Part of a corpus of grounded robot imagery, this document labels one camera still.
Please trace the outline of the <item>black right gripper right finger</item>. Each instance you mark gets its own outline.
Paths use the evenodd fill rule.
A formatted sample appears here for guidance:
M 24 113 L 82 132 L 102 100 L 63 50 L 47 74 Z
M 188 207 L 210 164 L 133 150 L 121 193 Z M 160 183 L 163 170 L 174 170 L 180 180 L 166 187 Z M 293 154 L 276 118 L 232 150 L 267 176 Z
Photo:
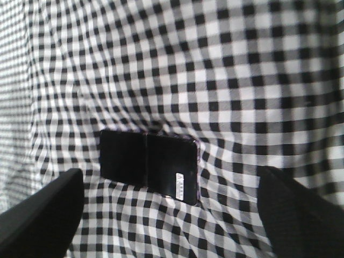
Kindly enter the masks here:
M 277 257 L 343 257 L 343 209 L 274 167 L 259 167 L 257 208 Z

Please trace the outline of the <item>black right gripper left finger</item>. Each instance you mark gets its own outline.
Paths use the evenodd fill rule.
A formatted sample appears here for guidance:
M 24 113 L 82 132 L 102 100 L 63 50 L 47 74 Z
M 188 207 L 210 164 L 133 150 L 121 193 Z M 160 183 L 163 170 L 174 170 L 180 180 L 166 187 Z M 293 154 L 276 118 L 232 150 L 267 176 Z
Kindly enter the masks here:
M 1 257 L 65 257 L 83 207 L 82 171 L 70 169 L 1 214 Z

